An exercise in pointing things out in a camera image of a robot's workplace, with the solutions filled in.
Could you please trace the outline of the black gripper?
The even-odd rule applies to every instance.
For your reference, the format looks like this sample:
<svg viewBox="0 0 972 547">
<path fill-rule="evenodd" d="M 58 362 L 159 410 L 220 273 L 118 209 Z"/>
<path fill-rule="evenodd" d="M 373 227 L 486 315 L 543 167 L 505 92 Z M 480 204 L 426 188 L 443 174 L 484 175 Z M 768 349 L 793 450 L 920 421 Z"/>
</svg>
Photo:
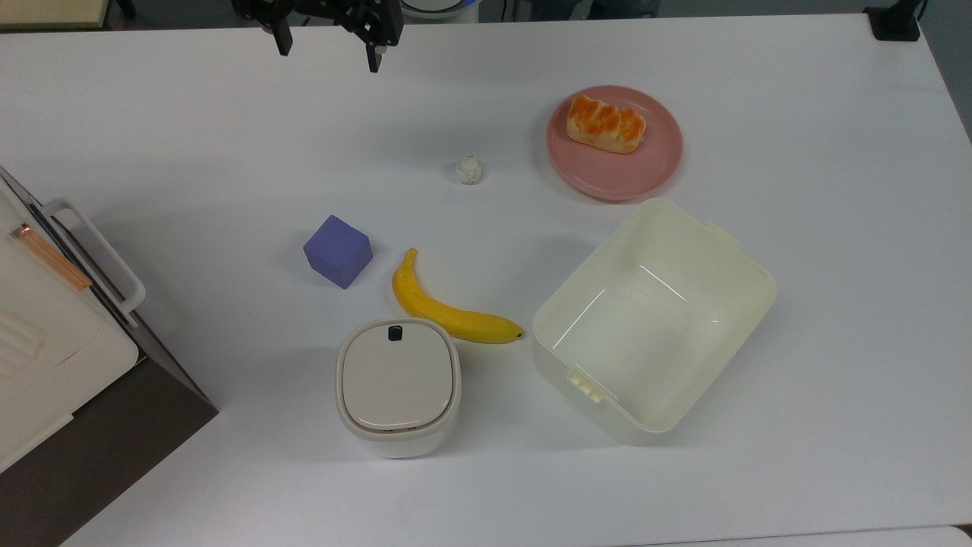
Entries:
<svg viewBox="0 0 972 547">
<path fill-rule="evenodd" d="M 388 46 L 399 45 L 404 27 L 399 1 L 233 1 L 232 7 L 270 33 L 281 56 L 288 56 L 294 44 L 289 15 L 336 21 L 367 44 L 368 67 L 374 74 Z"/>
</svg>

